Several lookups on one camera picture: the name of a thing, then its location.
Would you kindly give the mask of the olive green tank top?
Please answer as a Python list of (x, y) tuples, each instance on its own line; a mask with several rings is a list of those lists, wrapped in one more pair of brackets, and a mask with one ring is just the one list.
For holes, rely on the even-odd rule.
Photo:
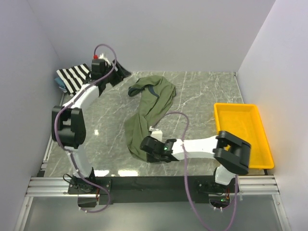
[(129, 87), (128, 96), (141, 94), (137, 112), (125, 125), (126, 144), (130, 153), (139, 159), (155, 163), (156, 159), (140, 149), (142, 140), (149, 135), (149, 128), (165, 115), (173, 104), (176, 87), (163, 76), (148, 76)]

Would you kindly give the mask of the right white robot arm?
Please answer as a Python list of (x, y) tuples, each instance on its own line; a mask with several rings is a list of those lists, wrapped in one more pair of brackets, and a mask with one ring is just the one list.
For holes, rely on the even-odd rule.
[(155, 160), (181, 161), (185, 158), (215, 159), (220, 165), (211, 180), (213, 190), (222, 192), (236, 175), (248, 174), (251, 144), (227, 132), (196, 140), (168, 139), (161, 142), (154, 136), (145, 137), (140, 145)]

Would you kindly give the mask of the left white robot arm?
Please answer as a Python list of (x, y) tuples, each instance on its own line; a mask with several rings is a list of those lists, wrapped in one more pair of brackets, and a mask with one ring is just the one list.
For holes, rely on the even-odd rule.
[(86, 138), (83, 112), (101, 96), (107, 84), (115, 86), (131, 76), (131, 72), (116, 60), (94, 58), (91, 68), (81, 64), (59, 69), (57, 74), (73, 97), (64, 105), (53, 107), (51, 136), (68, 155), (74, 170), (73, 181), (79, 182), (84, 193), (91, 193), (96, 189), (96, 181), (83, 147)]

